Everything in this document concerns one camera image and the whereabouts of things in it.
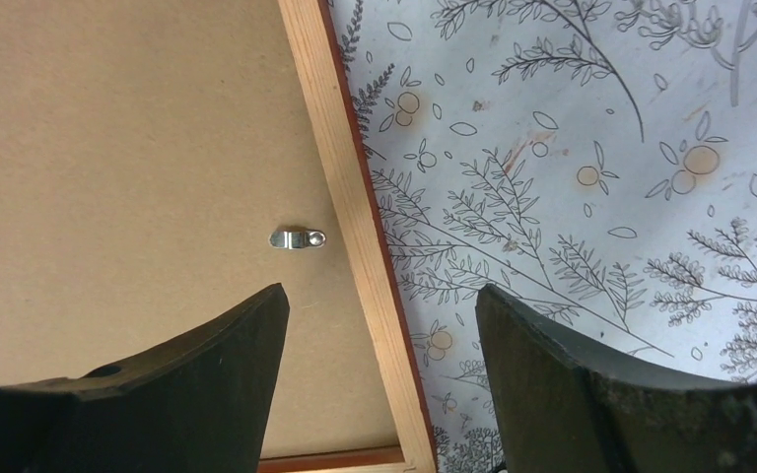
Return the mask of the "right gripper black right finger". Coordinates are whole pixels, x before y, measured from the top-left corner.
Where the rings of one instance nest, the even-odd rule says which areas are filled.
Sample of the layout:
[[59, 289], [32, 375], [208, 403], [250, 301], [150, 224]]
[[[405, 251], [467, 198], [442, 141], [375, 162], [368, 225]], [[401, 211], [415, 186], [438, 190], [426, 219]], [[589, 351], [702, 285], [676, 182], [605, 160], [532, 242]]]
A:
[[488, 285], [476, 318], [512, 472], [757, 472], [757, 383], [652, 364]]

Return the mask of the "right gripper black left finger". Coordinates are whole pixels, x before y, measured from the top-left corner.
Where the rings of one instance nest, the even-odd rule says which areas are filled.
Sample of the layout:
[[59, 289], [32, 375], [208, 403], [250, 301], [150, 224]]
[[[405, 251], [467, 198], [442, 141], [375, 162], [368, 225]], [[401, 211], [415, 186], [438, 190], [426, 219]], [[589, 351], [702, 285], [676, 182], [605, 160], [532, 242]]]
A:
[[274, 284], [79, 378], [0, 386], [0, 472], [253, 472], [290, 306]]

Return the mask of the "orange wooden photo frame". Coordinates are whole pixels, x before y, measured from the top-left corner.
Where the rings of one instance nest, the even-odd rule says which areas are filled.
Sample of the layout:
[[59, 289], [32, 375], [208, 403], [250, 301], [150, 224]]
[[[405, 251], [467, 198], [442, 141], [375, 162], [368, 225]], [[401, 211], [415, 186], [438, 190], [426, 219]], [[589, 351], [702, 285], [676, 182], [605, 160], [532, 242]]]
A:
[[[269, 244], [292, 228], [326, 243]], [[0, 1], [0, 386], [82, 377], [274, 284], [253, 472], [434, 471], [327, 7]]]

